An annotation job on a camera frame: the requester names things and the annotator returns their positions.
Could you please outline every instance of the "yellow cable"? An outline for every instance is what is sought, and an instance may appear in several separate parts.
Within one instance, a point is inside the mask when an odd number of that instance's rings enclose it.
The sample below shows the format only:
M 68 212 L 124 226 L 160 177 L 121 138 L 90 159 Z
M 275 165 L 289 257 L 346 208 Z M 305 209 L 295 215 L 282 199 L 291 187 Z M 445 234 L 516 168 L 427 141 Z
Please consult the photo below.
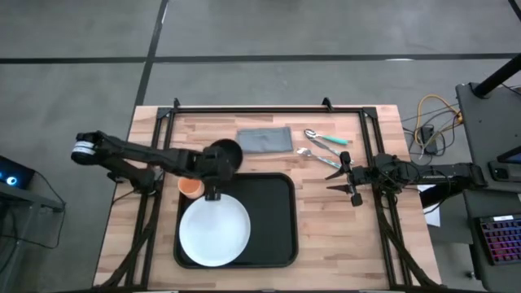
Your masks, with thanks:
M 452 107 L 444 98 L 441 98 L 437 94 L 428 94 L 428 95 L 426 95 L 425 97 L 423 97 L 420 100 L 420 103 L 418 103 L 418 118 L 416 118 L 416 128 L 414 129 L 414 141 L 418 145 L 420 145 L 420 146 L 422 146 L 422 142 L 418 138 L 418 131 L 419 131 L 419 127 L 420 127 L 421 120 L 422 120 L 422 106 L 423 106 L 423 102 L 425 102 L 429 98 L 439 99 L 442 103 L 445 104 L 445 106 L 447 106 L 448 109 L 450 109 L 452 112 L 454 112 L 455 116 L 458 116 L 458 122 L 456 124 L 452 124 L 450 126 L 447 126 L 447 127 L 443 128 L 442 130 L 438 131 L 437 134 L 435 134 L 436 136 L 439 133 L 445 132 L 447 130 L 451 130 L 453 127 L 459 126 L 459 125 L 461 125 L 463 123 L 463 116 L 462 116 L 461 112 L 458 109 Z

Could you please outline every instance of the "spoon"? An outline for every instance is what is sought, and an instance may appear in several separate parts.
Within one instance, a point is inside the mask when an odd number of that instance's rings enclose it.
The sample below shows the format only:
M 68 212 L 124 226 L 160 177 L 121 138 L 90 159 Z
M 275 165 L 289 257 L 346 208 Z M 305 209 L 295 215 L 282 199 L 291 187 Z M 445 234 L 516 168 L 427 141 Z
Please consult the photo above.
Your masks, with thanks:
M 305 147 L 299 147 L 299 149 L 296 150 L 296 153 L 299 154 L 299 155 L 305 155 L 305 156 L 312 156 L 312 157 L 315 157 L 315 158 L 319 159 L 320 161 L 322 161 L 322 162 L 324 162 L 324 163 L 326 163 L 326 164 L 329 164 L 329 165 L 331 165 L 331 166 L 333 166 L 333 167 L 335 167 L 335 168 L 340 168 L 340 167 L 341 167 L 340 164 L 337 164 L 337 163 L 335 163 L 335 162 L 333 162 L 333 161 L 331 161 L 331 160 L 324 159 L 324 158 L 322 158 L 322 157 L 319 157 L 319 156 L 314 155 L 314 154 L 311 152 L 311 150 L 309 150 L 309 149 L 307 149 L 307 148 L 305 148 Z
M 345 140 L 345 139 L 341 139 L 341 138 L 333 138 L 332 136 L 329 136 L 329 135 L 320 135 L 311 129 L 304 130 L 304 133 L 306 134 L 306 136 L 308 138 L 322 138 L 322 139 L 326 139 L 330 142 L 341 144 L 343 146 L 347 146 L 349 143 L 349 140 Z

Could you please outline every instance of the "black pole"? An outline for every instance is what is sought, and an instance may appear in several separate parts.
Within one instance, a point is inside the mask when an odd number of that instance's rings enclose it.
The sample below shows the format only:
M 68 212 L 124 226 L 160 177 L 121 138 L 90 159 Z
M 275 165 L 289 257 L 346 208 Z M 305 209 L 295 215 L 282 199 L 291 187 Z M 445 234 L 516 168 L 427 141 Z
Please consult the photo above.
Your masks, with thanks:
M 521 70 L 521 54 L 515 56 L 511 61 L 494 72 L 490 77 L 478 84 L 473 90 L 474 94 L 478 98 L 488 98 L 485 97 L 486 94 L 490 93 L 500 84 L 511 78 L 519 70 Z

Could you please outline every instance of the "blue light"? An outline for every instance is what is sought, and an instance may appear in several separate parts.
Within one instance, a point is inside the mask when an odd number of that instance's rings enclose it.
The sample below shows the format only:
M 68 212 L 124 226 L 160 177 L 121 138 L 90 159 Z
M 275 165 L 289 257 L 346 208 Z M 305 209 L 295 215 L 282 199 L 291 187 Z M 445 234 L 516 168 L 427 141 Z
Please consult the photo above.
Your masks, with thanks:
M 16 184 L 18 182 L 18 179 L 16 179 L 16 177 L 8 177 L 7 180 L 7 185 L 10 185 L 10 186 L 13 186 L 14 184 Z

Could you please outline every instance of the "green handle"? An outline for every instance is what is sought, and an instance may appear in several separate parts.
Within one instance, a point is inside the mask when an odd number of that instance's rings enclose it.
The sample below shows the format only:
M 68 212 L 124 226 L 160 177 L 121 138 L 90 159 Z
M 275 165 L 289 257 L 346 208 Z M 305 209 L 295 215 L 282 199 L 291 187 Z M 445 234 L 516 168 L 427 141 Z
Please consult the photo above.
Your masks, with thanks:
M 335 142 L 335 143 L 341 144 L 343 146 L 347 146 L 348 142 L 349 142 L 348 140 L 340 139 L 340 138 L 333 138 L 332 136 L 329 136 L 329 135 L 322 135 L 322 138 L 324 138 L 330 142 Z

